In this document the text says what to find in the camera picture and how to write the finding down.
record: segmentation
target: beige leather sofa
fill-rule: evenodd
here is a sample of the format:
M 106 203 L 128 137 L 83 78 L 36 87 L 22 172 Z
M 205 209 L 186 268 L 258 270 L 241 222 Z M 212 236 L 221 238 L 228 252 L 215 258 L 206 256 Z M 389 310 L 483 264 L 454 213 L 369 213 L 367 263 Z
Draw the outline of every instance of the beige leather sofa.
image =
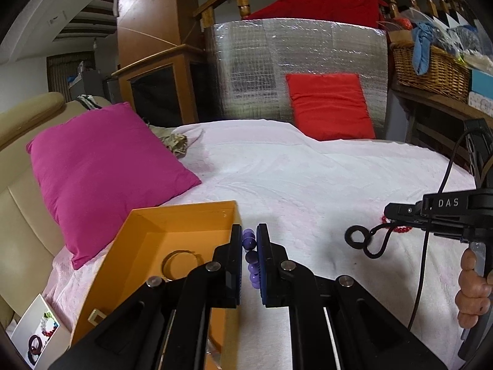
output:
M 96 97 L 100 106 L 110 103 Z M 61 231 L 44 206 L 26 144 L 48 127 L 86 109 L 64 103 L 60 93 L 31 98 L 0 113 L 0 322 L 22 315 L 43 291 L 53 257 L 63 246 Z

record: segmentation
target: human hand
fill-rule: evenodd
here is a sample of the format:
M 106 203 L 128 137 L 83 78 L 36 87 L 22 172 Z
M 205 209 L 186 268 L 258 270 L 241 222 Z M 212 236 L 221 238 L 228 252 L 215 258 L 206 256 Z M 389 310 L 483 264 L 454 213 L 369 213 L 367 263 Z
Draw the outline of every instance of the human hand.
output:
M 491 305 L 489 296 L 493 285 L 493 271 L 486 280 L 474 271 L 475 265 L 476 255 L 471 249 L 466 249 L 460 259 L 460 291 L 455 296 L 455 304 L 459 308 L 457 319 L 462 328 L 474 327 L 478 316 L 487 313 Z

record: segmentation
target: black cable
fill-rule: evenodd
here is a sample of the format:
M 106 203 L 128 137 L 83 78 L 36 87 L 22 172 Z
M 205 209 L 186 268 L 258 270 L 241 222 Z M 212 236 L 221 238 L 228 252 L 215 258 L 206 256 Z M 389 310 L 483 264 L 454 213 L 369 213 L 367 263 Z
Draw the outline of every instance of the black cable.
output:
M 452 155 L 450 156 L 449 163 L 447 165 L 447 170 L 445 170 L 445 175 L 442 179 L 442 183 L 440 184 L 440 187 L 438 188 L 437 193 L 442 193 L 443 189 L 445 188 L 445 184 L 447 183 L 447 180 L 449 179 L 450 176 L 450 171 L 452 170 L 452 165 L 454 164 L 454 158 L 455 155 L 457 154 L 457 150 L 462 143 L 462 140 L 470 133 L 473 132 L 482 132 L 482 129 L 469 129 L 467 131 L 464 131 L 462 135 L 460 135 L 459 139 L 455 143 L 454 149 L 452 150 Z M 426 266 L 426 252 L 428 249 L 428 240 L 430 239 L 430 227 L 431 227 L 431 220 L 432 218 L 430 217 L 428 220 L 428 223 L 426 224 L 426 229 L 425 229 L 425 238 L 423 240 L 423 249 L 421 253 L 421 265 L 420 265 L 420 279 L 418 281 L 418 290 L 416 292 L 416 299 L 414 301 L 414 306 L 413 306 L 413 311 L 411 313 L 411 318 L 409 319 L 409 323 L 407 326 L 407 329 L 410 331 L 411 327 L 413 326 L 414 319 L 416 317 L 416 313 L 418 312 L 418 306 L 420 304 L 420 299 L 421 299 L 421 292 L 423 290 L 423 283 L 425 281 L 425 266 Z M 385 249 L 387 247 L 387 243 L 389 242 L 390 235 L 392 232 L 398 227 L 401 226 L 398 221 L 394 221 L 392 223 L 388 224 L 379 224 L 376 227 L 372 228 L 371 230 L 368 230 L 367 228 L 361 226 L 361 225 L 353 225 L 352 227 L 349 227 L 346 230 L 346 233 L 344 234 L 344 239 L 346 240 L 346 243 L 351 246 L 354 249 L 362 249 L 365 255 L 371 259 L 376 259 L 381 257 L 382 254 L 384 254 Z M 372 242 L 373 235 L 376 234 L 376 232 L 379 229 L 382 228 L 389 228 L 387 231 L 387 234 L 385 235 L 384 241 L 381 245 L 380 250 L 377 253 L 371 253 L 368 250 L 368 245 Z M 361 232 L 363 234 L 363 242 L 356 242 L 352 238 L 352 234 L 354 232 Z
M 437 193 L 442 193 L 443 189 L 445 188 L 445 184 L 447 183 L 447 180 L 449 179 L 450 171 L 452 170 L 452 165 L 454 164 L 454 158 L 455 155 L 457 154 L 457 150 L 459 149 L 460 144 L 462 143 L 462 140 L 470 133 L 477 131 L 478 129 L 471 129 L 468 131 L 464 131 L 462 135 L 460 135 L 459 139 L 455 143 L 454 149 L 452 150 L 452 154 L 450 155 L 450 160 L 447 165 L 447 170 L 445 170 L 445 175 L 443 176 L 442 183 L 440 184 L 440 187 L 438 188 Z M 413 326 L 414 318 L 416 317 L 416 313 L 418 312 L 418 306 L 420 304 L 420 299 L 421 299 L 421 292 L 423 290 L 423 283 L 425 281 L 425 265 L 426 265 L 426 251 L 428 249 L 428 239 L 430 238 L 430 227 L 431 227 L 431 217 L 428 220 L 428 223 L 426 224 L 426 230 L 425 230 L 425 239 L 423 240 L 423 250 L 421 253 L 421 265 L 420 265 L 420 280 L 418 281 L 418 291 L 416 292 L 416 299 L 414 300 L 414 306 L 413 306 L 413 312 L 411 313 L 411 318 L 409 319 L 409 324 L 407 326 L 407 329 L 410 331 L 411 327 Z
M 411 313 L 411 318 L 409 319 L 409 324 L 407 325 L 407 329 L 409 331 L 411 331 L 414 318 L 416 317 L 416 313 L 418 312 L 418 306 L 420 305 L 420 299 L 421 299 L 421 292 L 423 290 L 423 283 L 425 281 L 426 251 L 428 249 L 428 239 L 430 238 L 430 226 L 431 226 L 431 218 L 428 220 L 428 224 L 426 224 L 425 239 L 423 240 L 423 250 L 421 253 L 420 280 L 418 281 L 418 291 L 416 292 L 416 299 L 414 299 L 413 312 Z

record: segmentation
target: white wall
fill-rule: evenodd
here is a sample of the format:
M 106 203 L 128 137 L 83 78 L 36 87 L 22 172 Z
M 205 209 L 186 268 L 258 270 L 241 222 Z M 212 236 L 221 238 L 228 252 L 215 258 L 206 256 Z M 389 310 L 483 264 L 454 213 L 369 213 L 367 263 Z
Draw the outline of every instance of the white wall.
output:
M 97 48 L 94 52 L 96 69 L 104 79 L 116 71 L 118 65 L 118 37 L 114 33 L 104 39 L 97 39 Z
M 46 92 L 46 57 L 0 65 L 0 112 Z

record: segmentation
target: screw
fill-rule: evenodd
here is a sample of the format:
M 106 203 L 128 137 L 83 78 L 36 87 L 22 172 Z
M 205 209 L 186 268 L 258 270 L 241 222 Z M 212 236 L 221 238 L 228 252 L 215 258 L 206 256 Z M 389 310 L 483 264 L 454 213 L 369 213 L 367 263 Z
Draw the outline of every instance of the screw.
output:
M 206 264 L 206 270 L 210 272 L 218 271 L 221 268 L 221 263 L 217 261 L 210 261 Z
M 349 275 L 343 275 L 339 277 L 339 284 L 342 286 L 352 286 L 352 284 L 354 284 L 354 279 L 352 279 Z
M 162 281 L 163 279 L 161 277 L 153 275 L 152 277 L 149 277 L 145 283 L 151 288 L 156 288 L 161 285 Z
M 285 260 L 280 264 L 280 268 L 286 271 L 291 271 L 296 268 L 296 263 L 291 260 Z

